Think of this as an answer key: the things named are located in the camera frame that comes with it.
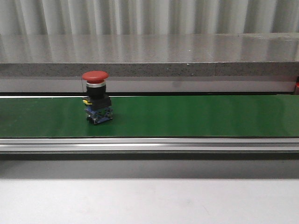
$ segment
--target corrugated metal wall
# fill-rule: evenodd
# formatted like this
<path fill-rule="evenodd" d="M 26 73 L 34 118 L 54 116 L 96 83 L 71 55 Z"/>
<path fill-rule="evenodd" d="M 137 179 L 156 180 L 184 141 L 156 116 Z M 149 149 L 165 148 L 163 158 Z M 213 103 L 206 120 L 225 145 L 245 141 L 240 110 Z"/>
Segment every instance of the corrugated metal wall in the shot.
<path fill-rule="evenodd" d="M 299 0 L 0 0 L 0 35 L 299 31 Z"/>

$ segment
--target silver bezel ring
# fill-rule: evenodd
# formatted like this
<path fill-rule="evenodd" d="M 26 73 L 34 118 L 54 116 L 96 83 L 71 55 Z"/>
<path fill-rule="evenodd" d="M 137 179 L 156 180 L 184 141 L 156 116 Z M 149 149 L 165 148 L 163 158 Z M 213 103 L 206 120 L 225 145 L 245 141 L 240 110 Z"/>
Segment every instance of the silver bezel ring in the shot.
<path fill-rule="evenodd" d="M 88 83 L 88 82 L 86 83 L 86 86 L 90 87 L 90 88 L 98 88 L 98 87 L 102 87 L 104 85 L 106 85 L 105 81 L 102 83 L 96 83 L 96 84 L 92 84 L 92 83 Z"/>

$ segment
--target green conveyor belt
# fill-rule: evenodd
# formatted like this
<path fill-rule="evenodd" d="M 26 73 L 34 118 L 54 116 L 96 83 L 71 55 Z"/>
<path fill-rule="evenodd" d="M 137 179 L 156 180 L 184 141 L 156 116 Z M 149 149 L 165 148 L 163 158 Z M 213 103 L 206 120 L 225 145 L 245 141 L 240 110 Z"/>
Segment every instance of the green conveyor belt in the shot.
<path fill-rule="evenodd" d="M 81 98 L 0 103 L 0 138 L 299 136 L 295 95 L 112 97 L 114 119 L 96 126 Z"/>

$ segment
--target aluminum rail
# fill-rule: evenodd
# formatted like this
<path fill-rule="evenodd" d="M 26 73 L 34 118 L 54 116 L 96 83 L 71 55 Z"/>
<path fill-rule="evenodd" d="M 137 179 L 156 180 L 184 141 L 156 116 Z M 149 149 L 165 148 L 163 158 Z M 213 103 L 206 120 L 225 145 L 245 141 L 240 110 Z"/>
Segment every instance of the aluminum rail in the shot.
<path fill-rule="evenodd" d="M 0 139 L 0 154 L 11 152 L 299 152 L 299 138 L 68 138 Z"/>

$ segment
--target red mushroom button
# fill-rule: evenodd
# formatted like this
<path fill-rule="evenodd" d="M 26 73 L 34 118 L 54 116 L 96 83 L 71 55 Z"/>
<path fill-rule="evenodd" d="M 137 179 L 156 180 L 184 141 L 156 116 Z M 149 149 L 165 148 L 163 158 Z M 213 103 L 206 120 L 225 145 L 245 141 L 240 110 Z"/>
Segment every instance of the red mushroom button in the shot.
<path fill-rule="evenodd" d="M 90 84 L 102 83 L 104 82 L 104 79 L 108 77 L 109 75 L 105 71 L 88 71 L 82 76 L 82 78 Z"/>

